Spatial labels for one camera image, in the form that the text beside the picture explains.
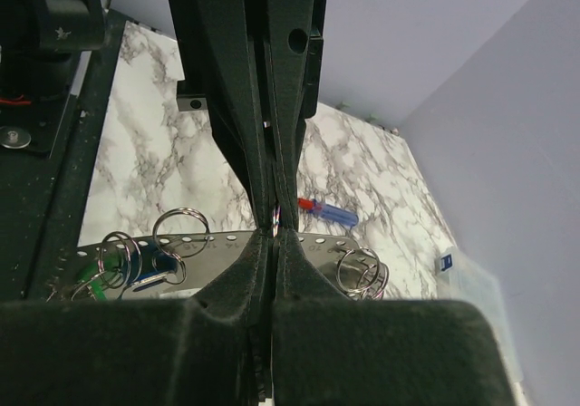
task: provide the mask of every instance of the plastic container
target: plastic container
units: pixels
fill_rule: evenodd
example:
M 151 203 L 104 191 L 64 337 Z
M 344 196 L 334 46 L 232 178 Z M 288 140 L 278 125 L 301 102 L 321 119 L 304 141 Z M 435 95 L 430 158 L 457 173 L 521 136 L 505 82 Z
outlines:
M 509 330 L 499 281 L 456 247 L 448 249 L 436 262 L 435 268 L 439 299 L 468 302 L 485 315 L 498 341 L 509 379 L 512 384 L 521 382 L 522 371 Z

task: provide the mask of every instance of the blue label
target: blue label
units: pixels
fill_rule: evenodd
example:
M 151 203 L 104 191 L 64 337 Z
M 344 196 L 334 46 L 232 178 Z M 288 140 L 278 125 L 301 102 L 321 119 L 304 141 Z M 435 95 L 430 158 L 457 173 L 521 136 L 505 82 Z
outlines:
M 452 267 L 453 267 L 453 259 L 451 258 L 451 254 L 445 255 L 441 259 L 441 272 L 444 272 L 445 270 L 449 270 Z

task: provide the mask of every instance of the red wire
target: red wire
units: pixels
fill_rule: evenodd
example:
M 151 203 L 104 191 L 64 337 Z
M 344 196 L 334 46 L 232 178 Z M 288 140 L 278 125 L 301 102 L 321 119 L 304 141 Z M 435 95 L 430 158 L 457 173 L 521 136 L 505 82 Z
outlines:
M 24 95 L 20 95 L 15 100 L 5 100 L 5 99 L 0 98 L 0 104 L 5 104 L 5 105 L 30 105 L 30 104 L 32 104 L 32 101 L 24 100 Z

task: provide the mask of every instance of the blue handle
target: blue handle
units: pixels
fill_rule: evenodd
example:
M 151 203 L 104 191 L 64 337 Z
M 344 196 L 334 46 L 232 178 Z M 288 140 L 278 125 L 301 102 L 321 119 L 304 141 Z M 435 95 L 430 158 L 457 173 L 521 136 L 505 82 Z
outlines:
M 340 223 L 345 227 L 355 227 L 359 223 L 359 217 L 351 211 L 333 207 L 332 205 L 326 205 L 323 202 L 318 202 L 316 200 L 314 200 L 312 213 L 320 218 Z

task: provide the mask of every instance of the hole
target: hole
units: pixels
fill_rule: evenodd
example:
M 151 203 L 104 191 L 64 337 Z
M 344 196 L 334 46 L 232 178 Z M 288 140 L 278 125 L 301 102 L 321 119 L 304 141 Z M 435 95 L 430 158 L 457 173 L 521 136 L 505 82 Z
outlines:
M 288 45 L 296 54 L 302 54 L 308 45 L 308 36 L 304 30 L 294 29 L 288 36 Z

